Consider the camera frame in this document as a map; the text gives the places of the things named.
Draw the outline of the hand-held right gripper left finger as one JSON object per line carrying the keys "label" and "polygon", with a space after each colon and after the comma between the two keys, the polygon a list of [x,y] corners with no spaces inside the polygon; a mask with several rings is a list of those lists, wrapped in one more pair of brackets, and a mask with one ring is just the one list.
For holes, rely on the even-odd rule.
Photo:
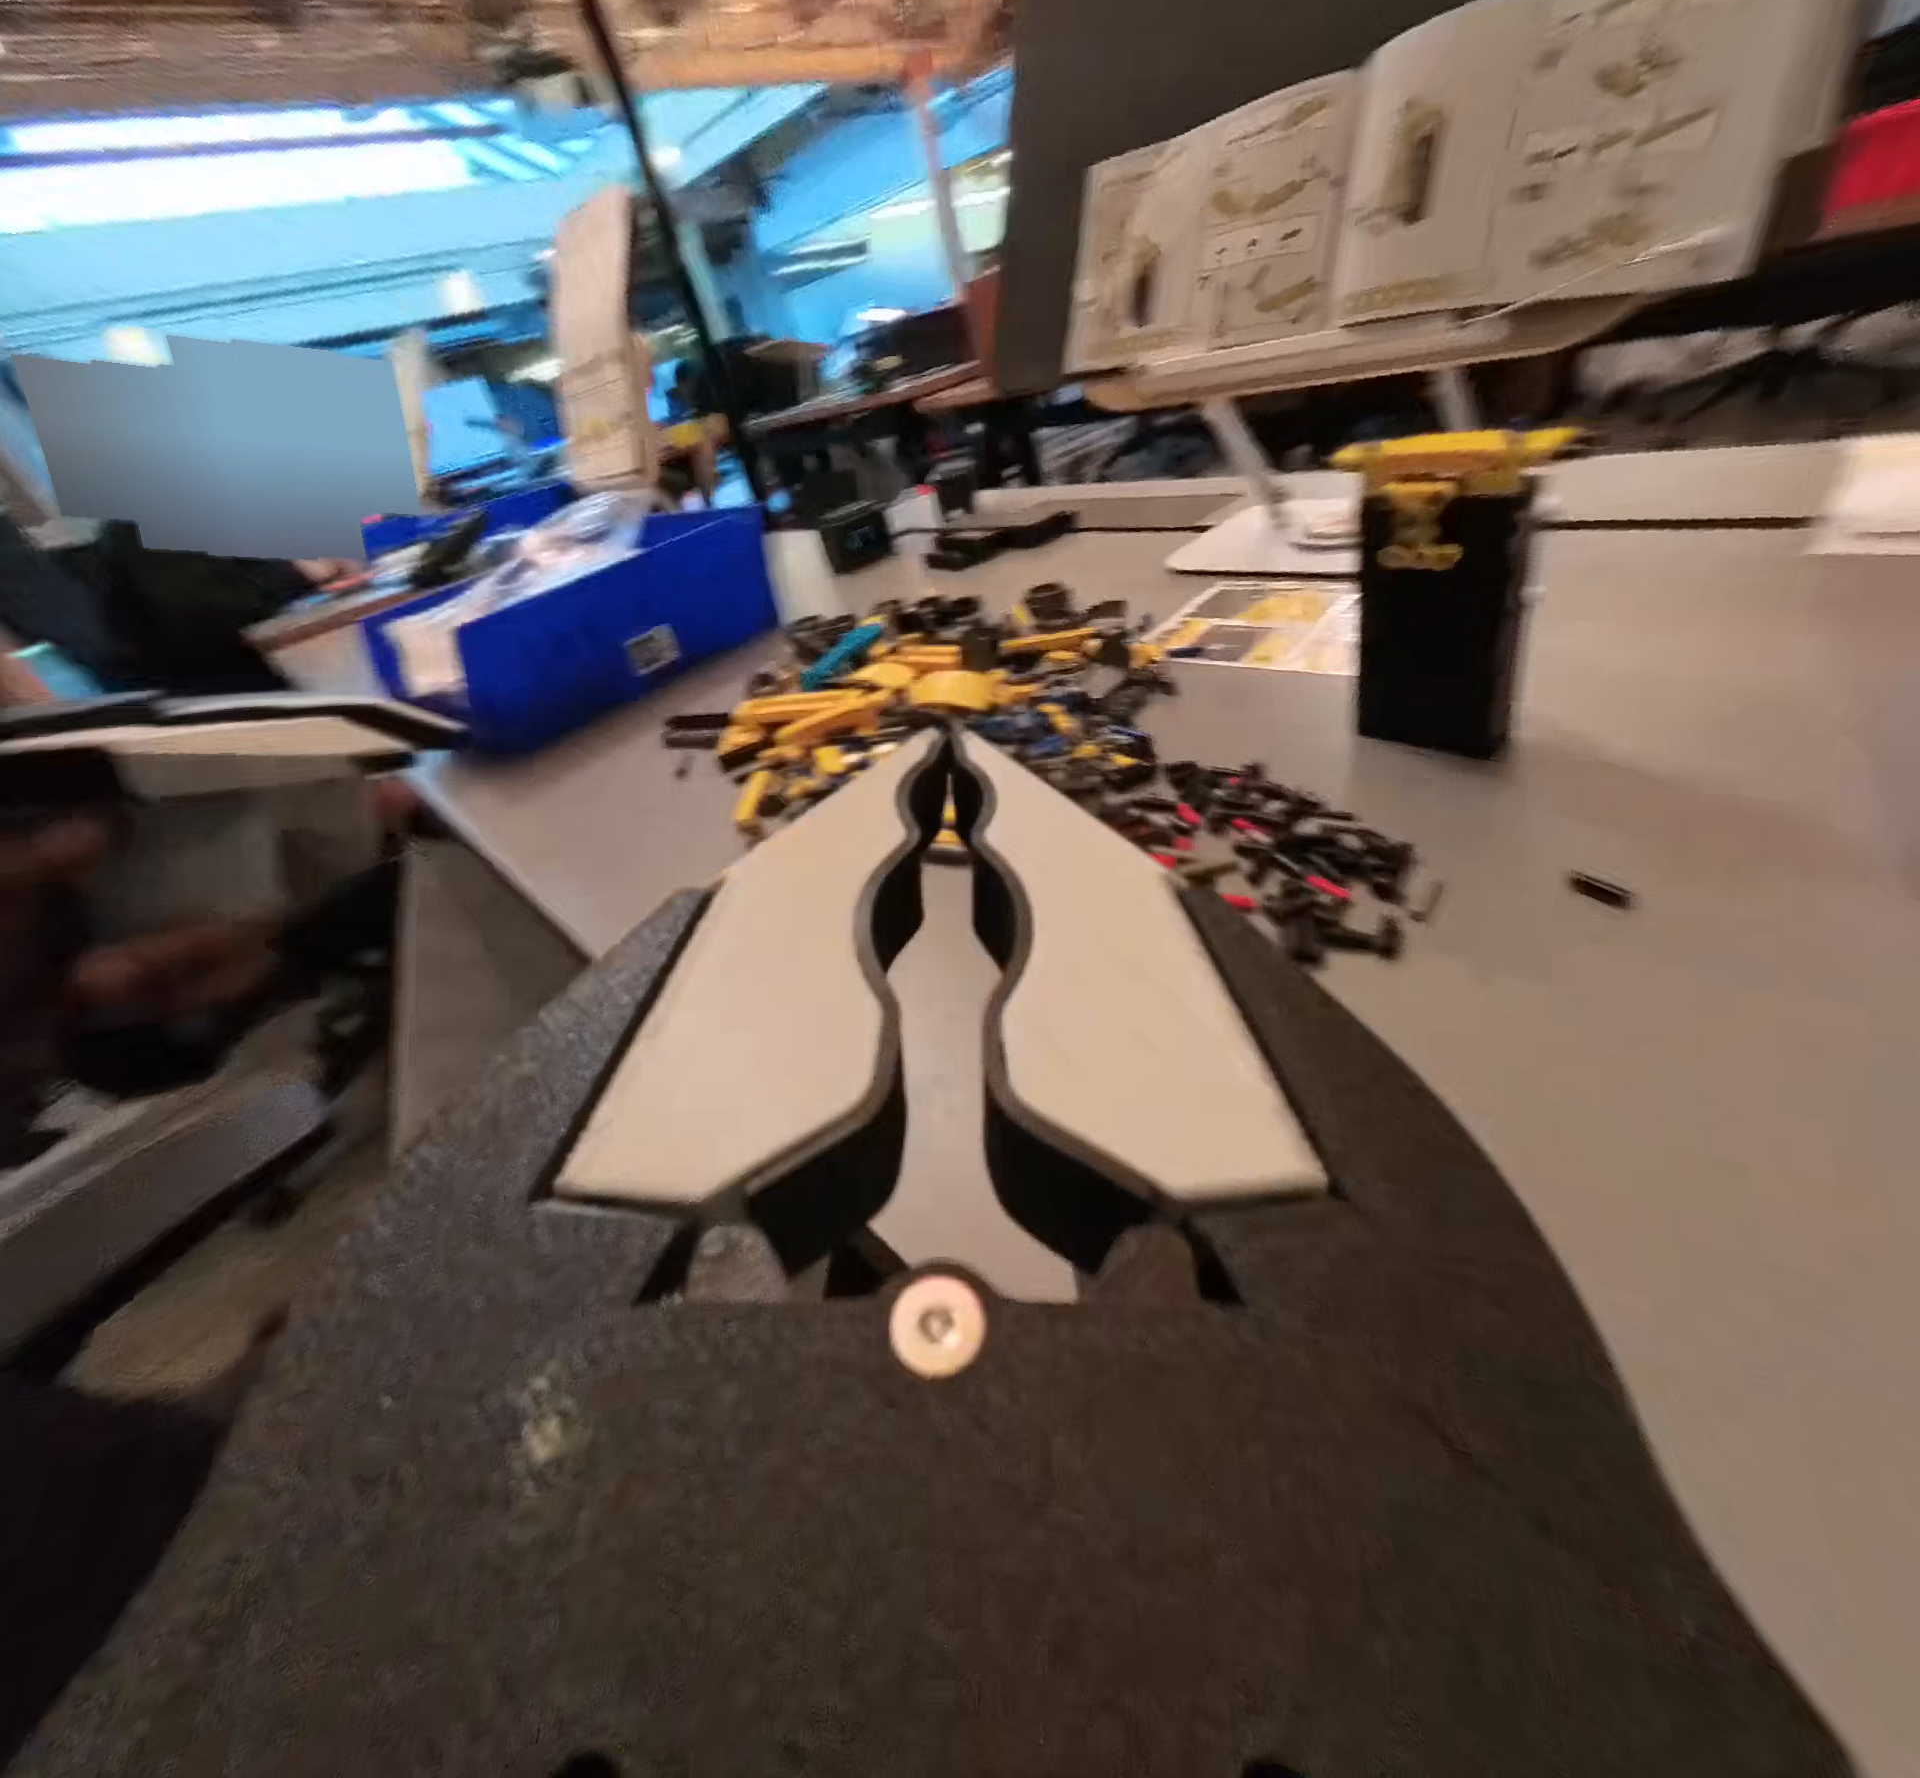
{"label": "hand-held right gripper left finger", "polygon": [[749,1229],[809,1270],[891,1200],[891,969],[921,928],[947,739],[920,732],[719,880],[587,1095],[554,1200]]}

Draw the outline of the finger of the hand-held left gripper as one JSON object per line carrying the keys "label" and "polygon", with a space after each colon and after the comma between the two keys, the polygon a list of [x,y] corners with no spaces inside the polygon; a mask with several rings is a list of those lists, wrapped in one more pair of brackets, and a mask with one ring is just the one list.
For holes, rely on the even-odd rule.
{"label": "finger of the hand-held left gripper", "polygon": [[376,732],[81,732],[5,741],[5,803],[221,797],[391,773],[413,750]]}
{"label": "finger of the hand-held left gripper", "polygon": [[352,747],[403,755],[466,750],[463,721],[381,695],[161,696],[153,707],[153,725],[199,738],[221,733],[257,749],[271,739],[298,739],[311,753],[335,755]]}

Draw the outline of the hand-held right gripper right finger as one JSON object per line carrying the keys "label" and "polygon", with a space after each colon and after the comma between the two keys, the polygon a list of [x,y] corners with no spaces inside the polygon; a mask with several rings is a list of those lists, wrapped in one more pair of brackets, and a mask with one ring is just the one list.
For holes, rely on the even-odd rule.
{"label": "hand-held right gripper right finger", "polygon": [[1138,1231],[1326,1200],[1331,1173],[1178,881],[962,732],[954,815],[996,967],[983,1143],[1016,1225],[1099,1270]]}

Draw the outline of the person's left hand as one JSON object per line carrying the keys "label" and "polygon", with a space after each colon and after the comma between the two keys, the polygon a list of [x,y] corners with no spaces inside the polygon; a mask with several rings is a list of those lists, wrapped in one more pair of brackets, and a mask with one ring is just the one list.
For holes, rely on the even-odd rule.
{"label": "person's left hand", "polygon": [[114,942],[84,933],[84,886],[113,852],[109,824],[65,815],[3,833],[3,1082],[44,1070],[75,1028],[177,1028],[260,998],[280,954],[271,925],[169,926]]}

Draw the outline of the pile of black red pins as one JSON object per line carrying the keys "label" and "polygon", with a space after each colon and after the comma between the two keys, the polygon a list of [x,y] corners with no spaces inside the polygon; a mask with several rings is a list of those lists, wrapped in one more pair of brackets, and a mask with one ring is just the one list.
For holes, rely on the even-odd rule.
{"label": "pile of black red pins", "polygon": [[1217,897],[1309,973],[1335,956],[1400,962],[1448,897],[1412,843],[1258,762],[1114,755],[1098,815],[1174,886]]}

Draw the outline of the clear plastic bags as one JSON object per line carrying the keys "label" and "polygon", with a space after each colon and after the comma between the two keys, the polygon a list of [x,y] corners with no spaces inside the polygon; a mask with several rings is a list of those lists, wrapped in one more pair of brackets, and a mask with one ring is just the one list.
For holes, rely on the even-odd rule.
{"label": "clear plastic bags", "polygon": [[453,636],[466,623],[616,565],[641,547],[656,499],[650,486],[603,490],[559,506],[514,534],[502,534],[464,590],[392,618],[388,636],[400,637],[408,627],[436,627]]}

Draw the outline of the blue storage bin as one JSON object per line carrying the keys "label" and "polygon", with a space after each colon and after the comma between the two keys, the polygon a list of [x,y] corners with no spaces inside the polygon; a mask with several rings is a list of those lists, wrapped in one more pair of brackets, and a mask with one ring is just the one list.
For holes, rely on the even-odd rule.
{"label": "blue storage bin", "polygon": [[470,582],[360,626],[381,690],[454,721],[456,750],[519,758],[626,710],[776,626],[756,508],[658,514],[632,547],[481,601]]}

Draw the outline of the pile of yellow grey bricks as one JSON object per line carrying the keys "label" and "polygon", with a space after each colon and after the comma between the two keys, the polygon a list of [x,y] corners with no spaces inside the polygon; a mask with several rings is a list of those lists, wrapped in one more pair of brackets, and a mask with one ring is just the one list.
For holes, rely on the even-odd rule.
{"label": "pile of yellow grey bricks", "polygon": [[[875,659],[804,692],[803,666],[867,618],[887,627]],[[660,747],[679,758],[676,777],[708,758],[734,784],[732,825],[747,845],[931,729],[979,739],[1098,814],[1114,755],[1157,761],[1138,719],[1174,683],[1151,631],[1122,601],[1081,604],[1058,584],[1005,613],[971,593],[889,599],[859,618],[798,622],[785,661],[753,673],[728,711],[667,717]]]}

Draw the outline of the printed leaflet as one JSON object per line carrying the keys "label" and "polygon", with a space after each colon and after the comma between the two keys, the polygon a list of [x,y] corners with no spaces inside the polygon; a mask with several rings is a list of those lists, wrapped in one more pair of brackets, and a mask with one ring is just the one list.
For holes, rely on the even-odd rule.
{"label": "printed leaflet", "polygon": [[1221,582],[1169,613],[1145,644],[1166,661],[1350,681],[1359,590],[1352,582]]}

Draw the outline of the beige booklet stand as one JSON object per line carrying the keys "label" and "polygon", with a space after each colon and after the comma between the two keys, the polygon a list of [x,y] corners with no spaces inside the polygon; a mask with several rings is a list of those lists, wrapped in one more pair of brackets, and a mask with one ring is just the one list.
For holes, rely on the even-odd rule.
{"label": "beige booklet stand", "polygon": [[638,493],[658,481],[653,361],[628,307],[632,232],[630,189],[606,185],[563,217],[549,262],[563,457],[584,493]]}

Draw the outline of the white book stand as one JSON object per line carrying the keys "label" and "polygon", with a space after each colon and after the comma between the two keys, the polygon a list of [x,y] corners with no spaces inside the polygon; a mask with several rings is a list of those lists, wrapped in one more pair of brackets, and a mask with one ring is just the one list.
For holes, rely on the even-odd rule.
{"label": "white book stand", "polygon": [[1191,407],[1241,490],[1237,508],[1167,558],[1192,575],[1348,575],[1356,570],[1356,480],[1345,472],[1283,472],[1258,443],[1259,400],[1412,378],[1447,429],[1477,429],[1466,371],[1574,351],[1606,335],[1633,300],[1528,301],[1472,313],[1417,313],[1226,351],[1164,351],[1084,381],[1110,415]]}

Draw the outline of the flat black device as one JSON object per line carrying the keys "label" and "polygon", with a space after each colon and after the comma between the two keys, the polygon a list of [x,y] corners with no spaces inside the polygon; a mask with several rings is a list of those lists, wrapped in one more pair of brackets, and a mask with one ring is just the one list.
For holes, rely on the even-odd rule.
{"label": "flat black device", "polygon": [[929,570],[961,571],[985,565],[997,558],[1046,547],[1078,528],[1078,514],[1069,508],[1040,510],[1020,518],[992,523],[949,525],[931,534],[921,561]]}

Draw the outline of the black pole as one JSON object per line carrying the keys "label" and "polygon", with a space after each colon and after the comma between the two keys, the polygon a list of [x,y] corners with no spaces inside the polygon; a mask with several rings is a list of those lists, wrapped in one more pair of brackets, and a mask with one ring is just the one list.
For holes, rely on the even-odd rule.
{"label": "black pole", "polygon": [[576,4],[592,51],[610,82],[614,112],[626,131],[644,198],[653,210],[660,227],[660,244],[667,257],[674,288],[688,313],[695,351],[699,352],[708,392],[714,397],[716,415],[724,422],[728,438],[752,495],[752,502],[758,510],[763,510],[771,490],[756,445],[747,432],[747,416],[734,383],[729,358],[719,345],[722,306],[708,271],[705,243],[697,225],[687,225],[682,222],[667,187],[662,183],[647,127],[626,79],[623,50],[605,0],[576,0]]}

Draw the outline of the instruction booklet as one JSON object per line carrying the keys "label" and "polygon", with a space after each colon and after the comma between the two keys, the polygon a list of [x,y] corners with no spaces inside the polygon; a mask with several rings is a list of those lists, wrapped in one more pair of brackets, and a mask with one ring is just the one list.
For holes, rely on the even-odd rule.
{"label": "instruction booklet", "polygon": [[1477,0],[1099,163],[1063,363],[1735,277],[1809,105],[1805,4]]}

